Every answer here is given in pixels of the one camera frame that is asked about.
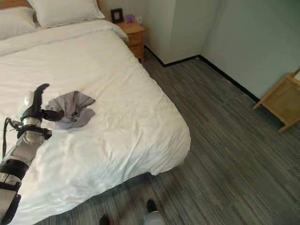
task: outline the shoe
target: shoe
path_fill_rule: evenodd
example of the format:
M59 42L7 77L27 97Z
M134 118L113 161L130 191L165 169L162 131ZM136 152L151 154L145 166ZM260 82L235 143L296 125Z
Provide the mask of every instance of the shoe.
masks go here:
M156 208L156 205L152 199L149 199L147 201L147 210L149 213L157 211L158 209Z
M109 218L107 216L102 216L100 221L99 221L99 225L109 225Z

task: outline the black baseboard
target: black baseboard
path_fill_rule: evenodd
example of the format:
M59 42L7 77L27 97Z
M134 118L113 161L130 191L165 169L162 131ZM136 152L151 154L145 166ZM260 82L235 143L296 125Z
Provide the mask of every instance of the black baseboard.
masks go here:
M178 60L178 61L175 61L175 62L170 62L170 63L164 64L163 61L148 46L145 45L144 47L155 57L155 59L157 59L157 61L161 64L162 67L169 67L169 66L175 65L177 63L181 63L181 62L191 60L191 59L195 59L195 58L198 57L198 55L195 55L195 56L183 59L183 60Z
M238 83L236 80L234 80L232 77L230 77L228 74L223 72L221 69L219 69L216 65L211 63L208 59L204 58L201 55L198 55L198 57L205 62L207 65L209 65L211 68L213 68L215 71L217 71L219 74L221 74L223 77L225 77L227 80L229 80L234 86L236 86L238 89L243 91L246 95L248 95L252 100L255 102L259 102L259 98L256 97L252 92L250 92L247 88L242 86L240 83Z
M191 60L191 59L195 59L195 58L200 58L203 62L205 62L207 65L209 65L211 68L213 68L216 72L218 72L224 78L226 78L227 80L229 80L234 86L236 86L238 89L240 89L241 91L243 91L246 95L248 95L252 100L254 100L255 102L259 102L259 100L260 100L253 93L251 93L247 88L245 88L244 86L242 86L241 84L239 84L236 80L234 80L233 78L231 78L229 75L227 75L225 72L223 72L221 69L219 69L216 65L214 65L213 63L211 63L208 59L206 59L202 55L195 55L195 56L183 59L183 60L179 60L179 61L176 61L176 62L171 62L171 63L164 64L163 61L148 46L145 45L145 48L157 59L157 61L161 64L162 67L169 67L169 66L175 65L177 63L181 63L181 62L187 61L187 60Z

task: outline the white pillow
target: white pillow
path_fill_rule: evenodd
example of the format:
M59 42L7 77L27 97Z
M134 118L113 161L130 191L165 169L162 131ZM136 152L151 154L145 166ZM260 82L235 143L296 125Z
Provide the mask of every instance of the white pillow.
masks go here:
M105 18L96 0L28 0L28 2L35 9L37 20L44 28L77 23L86 19Z
M14 7L0 10L0 40L35 32L34 10L28 7Z

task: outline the white duvet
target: white duvet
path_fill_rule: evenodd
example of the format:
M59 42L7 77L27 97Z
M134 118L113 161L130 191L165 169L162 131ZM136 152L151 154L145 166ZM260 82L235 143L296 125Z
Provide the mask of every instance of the white duvet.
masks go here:
M172 169L190 148L174 104L138 63L116 25L94 21L0 42L0 128L18 119L29 90L50 83L49 100L73 90L96 99L83 128L53 130L23 179L11 224L34 224L139 174ZM43 121L42 127L54 127ZM16 132L7 134L9 150Z

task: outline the striped carpet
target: striped carpet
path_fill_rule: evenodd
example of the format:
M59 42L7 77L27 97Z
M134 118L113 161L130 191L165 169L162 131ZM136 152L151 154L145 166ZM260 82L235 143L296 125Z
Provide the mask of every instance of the striped carpet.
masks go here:
M192 137L185 163L143 174L37 225L142 224L149 198L167 224L299 225L300 124L282 126L203 61L145 68L175 103Z

